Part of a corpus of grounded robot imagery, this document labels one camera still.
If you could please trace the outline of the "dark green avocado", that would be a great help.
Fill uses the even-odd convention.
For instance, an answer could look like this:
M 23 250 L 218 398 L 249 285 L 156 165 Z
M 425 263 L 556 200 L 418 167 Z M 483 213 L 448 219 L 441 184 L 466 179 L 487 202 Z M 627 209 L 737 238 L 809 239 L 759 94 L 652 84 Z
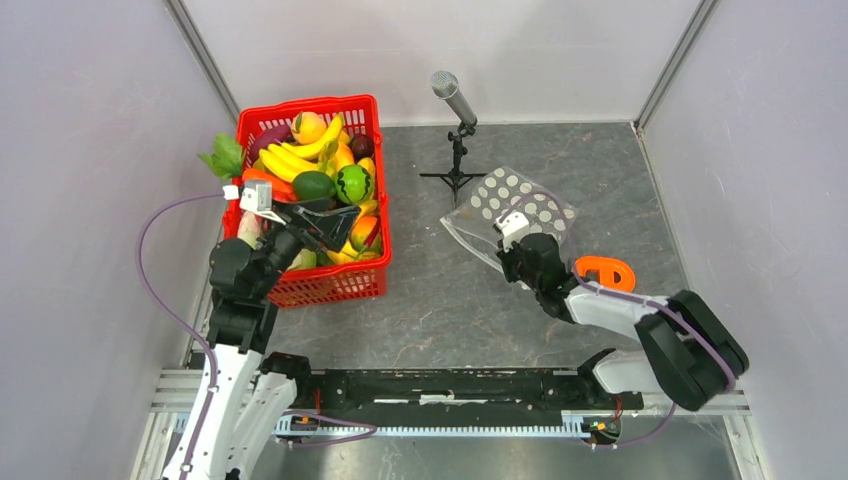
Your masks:
M 299 201 L 329 199 L 336 195 L 333 179 L 320 171 L 304 171 L 291 182 L 293 192 Z

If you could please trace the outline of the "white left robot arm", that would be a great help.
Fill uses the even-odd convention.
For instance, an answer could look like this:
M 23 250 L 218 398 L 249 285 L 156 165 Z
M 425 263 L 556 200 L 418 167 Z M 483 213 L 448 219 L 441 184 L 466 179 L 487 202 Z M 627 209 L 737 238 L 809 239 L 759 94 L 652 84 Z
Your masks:
M 272 226 L 255 245 L 233 236 L 213 248 L 205 381 L 163 478 L 249 478 L 284 411 L 312 399 L 308 359 L 267 351 L 278 312 L 268 296 L 303 249 L 340 251 L 359 213 L 324 201 L 281 204 L 262 212 Z

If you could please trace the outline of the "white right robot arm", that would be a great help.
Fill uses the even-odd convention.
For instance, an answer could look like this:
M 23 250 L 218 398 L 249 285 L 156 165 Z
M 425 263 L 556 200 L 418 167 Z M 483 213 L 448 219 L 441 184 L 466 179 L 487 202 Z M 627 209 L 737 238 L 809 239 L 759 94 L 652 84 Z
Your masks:
M 604 287 L 569 270 L 550 234 L 504 239 L 498 247 L 506 280 L 527 286 L 548 316 L 639 343 L 637 351 L 611 350 L 583 364 L 589 374 L 579 378 L 577 392 L 591 408 L 620 393 L 661 392 L 695 412 L 734 390 L 750 367 L 745 350 L 693 291 L 664 297 Z

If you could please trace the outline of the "green toy watermelon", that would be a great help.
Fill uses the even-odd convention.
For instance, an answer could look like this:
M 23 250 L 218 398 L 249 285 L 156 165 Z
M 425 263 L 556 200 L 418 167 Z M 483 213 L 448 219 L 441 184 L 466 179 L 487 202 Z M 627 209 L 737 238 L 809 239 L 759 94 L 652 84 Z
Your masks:
M 347 205 L 359 205 L 371 198 L 375 182 L 366 168 L 354 164 L 343 167 L 337 173 L 335 187 L 340 201 Z

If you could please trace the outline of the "clear dotted zip bag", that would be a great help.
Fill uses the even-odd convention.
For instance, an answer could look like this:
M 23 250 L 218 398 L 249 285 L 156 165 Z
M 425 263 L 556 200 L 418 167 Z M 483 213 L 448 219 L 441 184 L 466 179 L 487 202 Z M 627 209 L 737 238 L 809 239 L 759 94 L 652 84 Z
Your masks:
M 496 255 L 501 235 L 495 230 L 498 218 L 521 212 L 530 222 L 530 233 L 548 233 L 560 244 L 561 258 L 573 256 L 569 236 L 576 209 L 549 189 L 514 169 L 501 166 L 484 175 L 469 189 L 469 197 L 440 223 L 451 237 L 485 265 L 502 272 Z

